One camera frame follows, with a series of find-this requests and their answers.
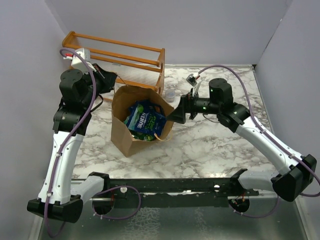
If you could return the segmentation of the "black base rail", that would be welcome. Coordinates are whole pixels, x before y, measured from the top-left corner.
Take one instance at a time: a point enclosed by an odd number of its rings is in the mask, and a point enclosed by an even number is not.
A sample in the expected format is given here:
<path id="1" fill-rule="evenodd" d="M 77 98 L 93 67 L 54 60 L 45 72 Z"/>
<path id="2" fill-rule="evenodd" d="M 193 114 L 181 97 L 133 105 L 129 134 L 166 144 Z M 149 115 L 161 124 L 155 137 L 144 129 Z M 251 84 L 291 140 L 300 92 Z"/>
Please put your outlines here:
<path id="1" fill-rule="evenodd" d="M 89 197 L 108 197 L 105 206 L 118 208 L 227 207 L 229 197 L 259 194 L 241 186 L 239 173 L 224 178 L 111 178 L 100 172 L 91 175 L 102 179 L 102 189 L 94 190 Z"/>

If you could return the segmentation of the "orange wooden shelf rack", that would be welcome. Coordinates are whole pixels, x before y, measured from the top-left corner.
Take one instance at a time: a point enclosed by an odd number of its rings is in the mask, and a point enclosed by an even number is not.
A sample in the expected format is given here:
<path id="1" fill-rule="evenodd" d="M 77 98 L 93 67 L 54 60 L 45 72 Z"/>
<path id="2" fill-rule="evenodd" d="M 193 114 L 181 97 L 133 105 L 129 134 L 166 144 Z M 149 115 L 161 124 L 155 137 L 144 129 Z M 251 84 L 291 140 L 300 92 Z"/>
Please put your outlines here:
<path id="1" fill-rule="evenodd" d="M 165 49 L 70 31 L 62 46 L 88 49 L 91 60 L 120 76 L 119 84 L 152 89 L 159 95 L 165 85 Z"/>

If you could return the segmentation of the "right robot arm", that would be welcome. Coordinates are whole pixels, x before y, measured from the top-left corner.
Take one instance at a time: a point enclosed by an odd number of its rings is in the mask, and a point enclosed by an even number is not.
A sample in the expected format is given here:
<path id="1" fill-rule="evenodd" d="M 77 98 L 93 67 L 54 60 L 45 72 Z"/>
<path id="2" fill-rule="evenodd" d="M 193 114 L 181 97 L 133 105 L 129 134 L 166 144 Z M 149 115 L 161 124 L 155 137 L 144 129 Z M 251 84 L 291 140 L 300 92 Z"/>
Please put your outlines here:
<path id="1" fill-rule="evenodd" d="M 230 182 L 229 189 L 240 196 L 249 189 L 275 192 L 287 202 L 299 196 L 314 177 L 317 161 L 308 154 L 292 150 L 270 131 L 242 104 L 234 102 L 232 86 L 223 78 L 209 81 L 209 97 L 199 97 L 198 85 L 182 95 L 178 106 L 166 117 L 168 121 L 184 124 L 186 114 L 194 119 L 197 114 L 216 115 L 218 122 L 255 146 L 275 167 L 275 172 L 244 170 Z"/>

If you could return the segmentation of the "small clear plastic jar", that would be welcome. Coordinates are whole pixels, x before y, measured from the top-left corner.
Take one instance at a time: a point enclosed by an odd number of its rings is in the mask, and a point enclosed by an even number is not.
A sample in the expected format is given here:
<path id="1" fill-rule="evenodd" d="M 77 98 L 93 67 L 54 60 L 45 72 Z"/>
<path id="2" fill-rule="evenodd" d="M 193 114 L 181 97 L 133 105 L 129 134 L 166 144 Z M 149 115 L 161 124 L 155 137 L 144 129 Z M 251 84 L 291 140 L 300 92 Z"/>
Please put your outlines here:
<path id="1" fill-rule="evenodd" d="M 175 97 L 176 97 L 176 91 L 172 88 L 170 89 L 167 89 L 165 91 L 165 100 L 168 102 L 168 103 L 173 103 L 175 101 Z"/>

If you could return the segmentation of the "green snack packet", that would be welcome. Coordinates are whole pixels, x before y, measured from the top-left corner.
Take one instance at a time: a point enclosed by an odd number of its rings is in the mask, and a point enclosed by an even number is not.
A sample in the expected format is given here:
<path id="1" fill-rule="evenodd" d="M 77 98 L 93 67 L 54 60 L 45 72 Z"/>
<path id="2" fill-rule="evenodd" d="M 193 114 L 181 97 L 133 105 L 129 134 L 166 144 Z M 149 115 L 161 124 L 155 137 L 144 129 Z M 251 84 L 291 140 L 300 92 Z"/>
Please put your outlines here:
<path id="1" fill-rule="evenodd" d="M 134 139 L 141 140 L 141 141 L 150 142 L 156 139 L 154 135 L 150 135 L 142 132 L 131 131 L 130 133 Z"/>

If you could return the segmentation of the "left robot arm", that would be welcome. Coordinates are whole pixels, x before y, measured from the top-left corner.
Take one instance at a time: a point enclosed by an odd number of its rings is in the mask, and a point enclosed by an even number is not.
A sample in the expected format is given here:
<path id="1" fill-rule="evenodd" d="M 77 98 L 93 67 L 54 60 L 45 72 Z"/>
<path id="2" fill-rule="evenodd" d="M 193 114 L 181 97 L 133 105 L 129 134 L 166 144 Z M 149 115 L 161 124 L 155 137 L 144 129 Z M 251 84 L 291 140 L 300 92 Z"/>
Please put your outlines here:
<path id="1" fill-rule="evenodd" d="M 94 64 L 93 76 L 68 69 L 60 76 L 62 98 L 53 117 L 53 148 L 46 178 L 37 198 L 27 210 L 44 219 L 75 223 L 84 204 L 95 194 L 103 198 L 111 190 L 108 175 L 93 173 L 77 187 L 71 179 L 78 150 L 92 117 L 93 101 L 114 90 L 117 75 Z"/>

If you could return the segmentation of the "blue green chips bag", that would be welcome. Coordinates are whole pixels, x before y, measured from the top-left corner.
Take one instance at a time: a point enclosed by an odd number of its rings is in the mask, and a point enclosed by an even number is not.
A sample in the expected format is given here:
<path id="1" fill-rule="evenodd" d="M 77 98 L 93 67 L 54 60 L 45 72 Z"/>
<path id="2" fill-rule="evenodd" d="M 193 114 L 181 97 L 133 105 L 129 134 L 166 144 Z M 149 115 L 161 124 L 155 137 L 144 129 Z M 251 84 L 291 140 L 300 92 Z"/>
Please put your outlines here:
<path id="1" fill-rule="evenodd" d="M 129 116 L 124 124 L 129 131 L 160 137 L 167 122 L 163 108 L 149 100 L 136 101 L 128 108 Z"/>

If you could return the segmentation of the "brown paper bag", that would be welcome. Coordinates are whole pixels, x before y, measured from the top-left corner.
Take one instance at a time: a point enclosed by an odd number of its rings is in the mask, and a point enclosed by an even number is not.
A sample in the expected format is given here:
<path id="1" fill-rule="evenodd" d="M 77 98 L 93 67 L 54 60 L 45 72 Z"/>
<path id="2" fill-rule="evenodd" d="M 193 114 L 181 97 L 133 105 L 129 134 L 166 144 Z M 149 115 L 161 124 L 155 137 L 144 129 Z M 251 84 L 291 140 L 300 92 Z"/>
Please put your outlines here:
<path id="1" fill-rule="evenodd" d="M 159 138 L 153 141 L 139 140 L 132 136 L 124 121 L 130 115 L 129 108 L 136 101 L 143 100 L 149 100 L 154 104 L 160 105 L 165 116 L 168 116 L 174 110 L 156 91 L 150 88 L 132 85 L 120 87 L 115 92 L 111 104 L 112 125 L 110 140 L 125 157 L 130 157 L 154 144 L 170 139 L 169 134 L 174 124 L 172 121 L 166 122 Z"/>

